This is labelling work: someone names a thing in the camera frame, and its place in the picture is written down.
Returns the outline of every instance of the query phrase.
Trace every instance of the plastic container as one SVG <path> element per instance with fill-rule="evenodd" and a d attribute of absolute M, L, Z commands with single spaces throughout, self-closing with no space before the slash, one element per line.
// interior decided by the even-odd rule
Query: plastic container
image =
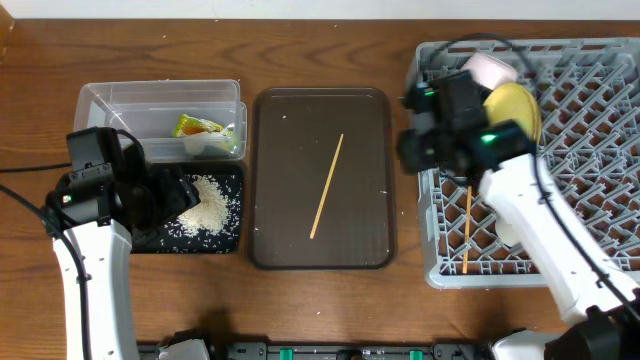
<path fill-rule="evenodd" d="M 174 138 L 182 114 L 232 128 L 233 134 Z M 246 107 L 234 80 L 87 84 L 80 91 L 74 131 L 93 126 L 130 132 L 152 162 L 240 160 L 247 143 Z"/>
<path fill-rule="evenodd" d="M 560 191 L 611 259 L 640 281 L 640 39 L 514 41 L 536 67 L 535 82 L 522 76 L 517 54 L 496 41 L 461 42 L 424 63 L 441 44 L 418 46 L 407 85 L 459 71 L 476 51 L 516 68 L 518 82 L 537 95 L 543 119 L 539 153 Z M 418 181 L 424 270 L 431 286 L 546 285 L 521 244 L 500 241 L 495 214 L 478 197 L 471 208 L 471 241 L 465 244 L 466 189 L 436 170 L 421 173 Z M 467 275 L 461 271 L 465 252 Z"/>

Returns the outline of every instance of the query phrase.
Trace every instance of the wooden table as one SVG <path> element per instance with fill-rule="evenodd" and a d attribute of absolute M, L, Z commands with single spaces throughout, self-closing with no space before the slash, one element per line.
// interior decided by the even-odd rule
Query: wooden table
<path fill-rule="evenodd" d="M 238 79 L 250 109 L 268 87 L 373 86 L 389 96 L 397 133 L 408 124 L 397 99 L 416 46 L 478 31 L 640 36 L 633 22 L 18 21 L 0 66 L 0 167 L 67 161 L 65 135 L 78 91 L 89 82 Z M 156 341 L 200 325 L 221 340 L 410 344 L 492 339 L 519 327 L 565 329 L 547 289 L 427 285 L 416 178 L 399 168 L 396 161 L 398 254 L 387 268 L 260 271 L 245 241 L 228 256 L 134 256 L 137 338 Z M 0 182 L 40 205 L 62 172 L 1 175 Z M 0 358 L 64 358 L 62 282 L 51 240 L 32 214 L 0 197 Z"/>

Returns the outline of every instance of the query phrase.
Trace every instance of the wooden chopstick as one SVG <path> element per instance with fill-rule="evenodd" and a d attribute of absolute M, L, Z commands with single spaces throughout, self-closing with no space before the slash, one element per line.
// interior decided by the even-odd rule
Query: wooden chopstick
<path fill-rule="evenodd" d="M 471 185 L 467 188 L 467 222 L 464 224 L 464 243 L 468 244 L 471 239 L 469 238 L 469 228 L 471 226 Z M 462 273 L 467 273 L 467 266 L 469 263 L 469 250 L 464 252 L 462 258 Z"/>
<path fill-rule="evenodd" d="M 324 207 L 324 199 L 327 197 L 327 192 L 329 192 L 329 184 L 331 184 L 331 178 L 333 177 L 333 169 L 336 167 L 336 162 L 338 162 L 338 154 L 340 154 L 340 147 L 342 146 L 342 138 L 344 134 L 340 134 L 340 140 L 338 141 L 338 147 L 336 148 L 336 153 L 333 155 L 333 162 L 331 163 L 331 168 L 329 169 L 329 176 L 327 176 L 327 182 L 324 184 L 324 191 L 322 192 L 322 197 L 320 198 L 320 205 L 318 205 L 318 212 L 316 212 L 316 219 L 313 221 L 313 227 L 311 228 L 311 235 L 309 235 L 310 239 L 316 235 L 316 228 L 318 227 L 318 221 L 320 221 L 320 214 L 322 214 L 322 208 Z"/>

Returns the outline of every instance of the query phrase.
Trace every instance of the black tray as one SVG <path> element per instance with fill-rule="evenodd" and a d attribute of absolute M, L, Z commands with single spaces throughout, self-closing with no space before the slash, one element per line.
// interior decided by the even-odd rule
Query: black tray
<path fill-rule="evenodd" d="M 216 236 L 206 235 L 206 231 L 200 230 L 198 236 L 177 237 L 175 233 L 181 228 L 177 221 L 176 226 L 162 225 L 144 236 L 133 234 L 134 254 L 226 254 L 234 251 L 240 239 L 243 212 L 243 187 L 244 176 L 242 169 L 229 163 L 188 163 L 179 165 L 154 165 L 154 166 L 180 166 L 187 175 L 211 175 L 220 185 L 221 192 L 229 199 L 237 199 L 239 205 L 230 208 L 231 218 L 224 230 Z"/>
<path fill-rule="evenodd" d="M 375 269 L 395 250 L 391 121 L 372 88 L 268 89 L 254 106 L 249 252 L 264 269 Z M 310 231 L 340 135 L 314 239 Z"/>

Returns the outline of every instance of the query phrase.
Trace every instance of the clear plastic container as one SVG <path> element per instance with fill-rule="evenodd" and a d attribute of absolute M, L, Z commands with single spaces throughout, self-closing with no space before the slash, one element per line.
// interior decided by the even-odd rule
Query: clear plastic container
<path fill-rule="evenodd" d="M 174 138 L 182 114 L 214 121 L 233 134 Z M 74 130 L 93 126 L 128 131 L 152 162 L 240 160 L 247 143 L 247 110 L 235 80 L 87 84 L 80 91 Z"/>

